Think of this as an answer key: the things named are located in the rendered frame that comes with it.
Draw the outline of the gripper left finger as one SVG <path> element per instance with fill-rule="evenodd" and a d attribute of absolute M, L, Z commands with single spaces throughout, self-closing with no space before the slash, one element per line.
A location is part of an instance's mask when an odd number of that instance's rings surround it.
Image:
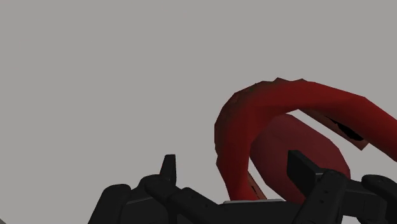
<path fill-rule="evenodd" d="M 88 224 L 221 224 L 221 208 L 191 188 L 176 186 L 176 156 L 166 155 L 159 174 L 105 188 Z"/>

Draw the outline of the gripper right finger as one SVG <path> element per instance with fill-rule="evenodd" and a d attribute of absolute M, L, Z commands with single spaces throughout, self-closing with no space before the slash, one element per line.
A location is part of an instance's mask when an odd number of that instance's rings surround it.
<path fill-rule="evenodd" d="M 305 196 L 292 224 L 341 224 L 343 216 L 360 224 L 397 224 L 397 183 L 390 178 L 367 174 L 351 180 L 298 150 L 288 151 L 287 175 Z"/>

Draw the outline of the red headphones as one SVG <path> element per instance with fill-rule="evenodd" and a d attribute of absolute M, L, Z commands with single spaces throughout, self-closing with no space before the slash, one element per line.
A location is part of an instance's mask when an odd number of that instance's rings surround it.
<path fill-rule="evenodd" d="M 279 115 L 313 110 L 361 136 L 397 162 L 397 119 L 367 98 L 303 79 L 261 81 L 233 94 L 214 125 L 217 167 L 231 200 L 256 200 L 248 181 L 253 141 Z"/>

